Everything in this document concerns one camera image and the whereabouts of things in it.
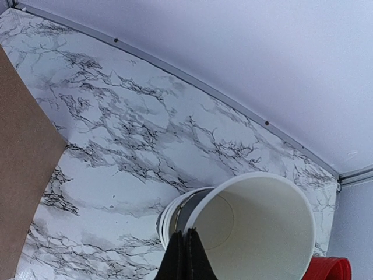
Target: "brown cardboard panel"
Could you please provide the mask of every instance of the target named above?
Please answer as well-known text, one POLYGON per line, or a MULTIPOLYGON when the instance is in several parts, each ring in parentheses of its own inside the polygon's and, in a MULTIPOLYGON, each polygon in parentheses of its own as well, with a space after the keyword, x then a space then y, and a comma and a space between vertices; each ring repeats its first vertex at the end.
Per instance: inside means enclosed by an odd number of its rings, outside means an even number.
POLYGON ((15 275, 65 145, 0 46, 0 280, 15 275))

